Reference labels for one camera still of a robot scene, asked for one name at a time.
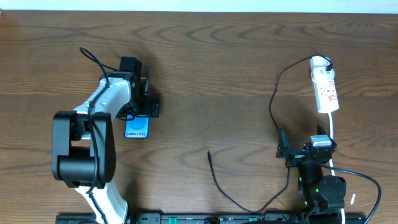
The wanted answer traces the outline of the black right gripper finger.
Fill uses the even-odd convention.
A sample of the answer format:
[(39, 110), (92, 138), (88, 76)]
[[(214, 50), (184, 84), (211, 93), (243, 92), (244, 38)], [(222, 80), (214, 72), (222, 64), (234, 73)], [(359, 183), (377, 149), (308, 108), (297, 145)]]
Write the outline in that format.
[(318, 135), (328, 135), (328, 133), (325, 131), (324, 127), (321, 124), (317, 125), (317, 134)]
[(289, 155), (290, 147), (287, 140), (286, 132), (283, 127), (278, 128), (279, 143), (277, 146), (276, 158), (285, 158)]

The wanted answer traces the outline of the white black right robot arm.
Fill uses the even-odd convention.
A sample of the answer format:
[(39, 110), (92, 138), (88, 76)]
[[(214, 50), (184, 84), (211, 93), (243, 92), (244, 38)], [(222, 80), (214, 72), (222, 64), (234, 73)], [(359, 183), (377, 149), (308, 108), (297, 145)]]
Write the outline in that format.
[(345, 207), (346, 181), (335, 175), (324, 175), (322, 165), (329, 162), (336, 142), (317, 126), (317, 134), (301, 150), (291, 149), (284, 128), (279, 127), (276, 157), (285, 159), (286, 168), (298, 169), (298, 194), (305, 210), (297, 215), (300, 223), (340, 223)]

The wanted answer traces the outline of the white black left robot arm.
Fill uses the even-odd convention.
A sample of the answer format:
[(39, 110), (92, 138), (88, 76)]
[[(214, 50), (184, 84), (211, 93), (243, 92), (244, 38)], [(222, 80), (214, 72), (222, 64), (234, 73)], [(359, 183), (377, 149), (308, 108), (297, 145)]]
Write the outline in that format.
[(139, 72), (108, 72), (94, 93), (70, 111), (58, 111), (52, 127), (52, 174), (88, 203), (88, 215), (57, 215), (56, 223), (135, 223), (129, 202), (114, 181), (116, 145), (113, 122), (125, 120), (124, 135), (145, 139), (159, 101)]

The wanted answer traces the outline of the blue Samsung Galaxy smartphone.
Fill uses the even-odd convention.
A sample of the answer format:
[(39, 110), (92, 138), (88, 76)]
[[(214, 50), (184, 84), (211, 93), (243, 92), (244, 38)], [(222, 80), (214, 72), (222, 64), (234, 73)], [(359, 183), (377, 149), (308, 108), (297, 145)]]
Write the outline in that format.
[(145, 139), (149, 132), (149, 118), (127, 116), (125, 126), (125, 138), (131, 139)]

